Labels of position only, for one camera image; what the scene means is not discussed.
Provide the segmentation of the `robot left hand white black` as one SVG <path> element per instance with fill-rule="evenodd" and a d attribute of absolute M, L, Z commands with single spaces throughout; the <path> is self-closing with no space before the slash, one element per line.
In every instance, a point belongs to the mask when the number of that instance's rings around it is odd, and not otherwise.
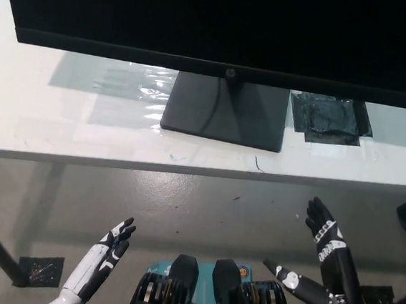
<path fill-rule="evenodd" d="M 128 238 L 136 230 L 132 217 L 106 233 L 81 259 L 66 280 L 63 290 L 74 293 L 86 303 L 111 274 L 130 245 Z"/>

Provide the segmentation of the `robot right hand black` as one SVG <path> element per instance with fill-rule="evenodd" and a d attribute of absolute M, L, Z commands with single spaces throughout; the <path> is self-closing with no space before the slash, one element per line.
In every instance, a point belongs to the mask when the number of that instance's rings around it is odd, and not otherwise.
<path fill-rule="evenodd" d="M 362 293 L 352 253 L 337 221 L 327 206 L 315 197 L 308 202 L 306 226 L 316 245 L 322 283 L 263 260 L 283 288 L 306 304 L 362 304 Z"/>

